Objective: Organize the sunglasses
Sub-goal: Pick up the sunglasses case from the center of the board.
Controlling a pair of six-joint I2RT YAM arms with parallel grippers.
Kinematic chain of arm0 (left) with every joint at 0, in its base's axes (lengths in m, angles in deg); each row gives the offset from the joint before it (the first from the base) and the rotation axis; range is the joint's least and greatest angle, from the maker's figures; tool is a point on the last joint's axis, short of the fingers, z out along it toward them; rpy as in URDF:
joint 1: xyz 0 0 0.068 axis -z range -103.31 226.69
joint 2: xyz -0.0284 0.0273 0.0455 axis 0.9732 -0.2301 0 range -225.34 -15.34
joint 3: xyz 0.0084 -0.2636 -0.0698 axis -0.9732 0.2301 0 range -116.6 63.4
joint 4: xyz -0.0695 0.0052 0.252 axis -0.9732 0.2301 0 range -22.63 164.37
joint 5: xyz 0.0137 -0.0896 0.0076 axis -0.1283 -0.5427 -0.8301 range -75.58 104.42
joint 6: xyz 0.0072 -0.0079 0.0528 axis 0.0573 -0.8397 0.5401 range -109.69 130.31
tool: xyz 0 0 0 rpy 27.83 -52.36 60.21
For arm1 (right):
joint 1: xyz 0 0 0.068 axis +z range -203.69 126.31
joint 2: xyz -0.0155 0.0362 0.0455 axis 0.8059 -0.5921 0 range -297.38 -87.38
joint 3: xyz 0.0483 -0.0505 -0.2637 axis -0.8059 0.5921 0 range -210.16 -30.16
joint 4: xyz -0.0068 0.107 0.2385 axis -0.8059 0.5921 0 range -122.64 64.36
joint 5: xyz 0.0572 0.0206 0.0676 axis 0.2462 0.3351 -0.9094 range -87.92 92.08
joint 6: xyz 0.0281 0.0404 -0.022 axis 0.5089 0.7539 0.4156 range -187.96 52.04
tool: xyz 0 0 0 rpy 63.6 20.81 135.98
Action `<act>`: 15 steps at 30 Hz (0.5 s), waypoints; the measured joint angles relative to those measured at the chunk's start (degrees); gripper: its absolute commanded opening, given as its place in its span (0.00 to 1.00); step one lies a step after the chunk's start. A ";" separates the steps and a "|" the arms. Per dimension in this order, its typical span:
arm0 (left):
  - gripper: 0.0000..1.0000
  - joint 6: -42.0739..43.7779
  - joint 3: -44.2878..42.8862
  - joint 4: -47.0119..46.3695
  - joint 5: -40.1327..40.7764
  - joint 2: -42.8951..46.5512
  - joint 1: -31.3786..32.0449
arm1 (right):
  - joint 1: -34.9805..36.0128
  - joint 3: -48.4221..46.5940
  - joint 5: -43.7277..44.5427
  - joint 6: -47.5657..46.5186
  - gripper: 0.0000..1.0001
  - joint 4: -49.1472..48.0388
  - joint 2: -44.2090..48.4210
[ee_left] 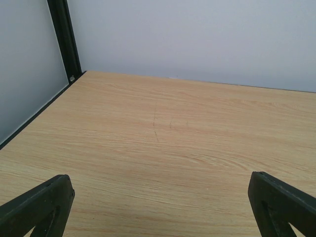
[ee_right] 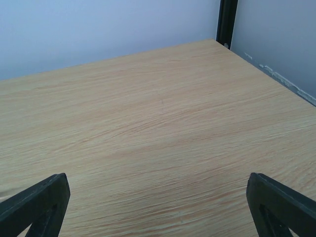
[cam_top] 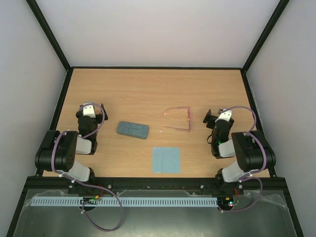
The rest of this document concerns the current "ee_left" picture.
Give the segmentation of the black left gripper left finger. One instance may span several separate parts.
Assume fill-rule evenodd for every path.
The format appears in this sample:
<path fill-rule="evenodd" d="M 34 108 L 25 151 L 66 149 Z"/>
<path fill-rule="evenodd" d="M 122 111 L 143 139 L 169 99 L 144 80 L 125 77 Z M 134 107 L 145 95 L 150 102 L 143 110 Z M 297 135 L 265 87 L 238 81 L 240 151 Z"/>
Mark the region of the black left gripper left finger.
<path fill-rule="evenodd" d="M 0 235 L 61 237 L 74 198 L 70 177 L 56 175 L 0 206 Z"/>

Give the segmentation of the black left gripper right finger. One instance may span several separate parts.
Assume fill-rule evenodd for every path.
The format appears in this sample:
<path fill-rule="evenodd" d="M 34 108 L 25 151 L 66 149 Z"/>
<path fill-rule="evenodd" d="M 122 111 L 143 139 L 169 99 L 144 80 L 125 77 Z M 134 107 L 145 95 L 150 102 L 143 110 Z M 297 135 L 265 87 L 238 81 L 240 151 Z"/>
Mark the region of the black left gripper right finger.
<path fill-rule="evenodd" d="M 316 235 L 316 198 L 260 171 L 251 174 L 248 198 L 263 237 Z"/>

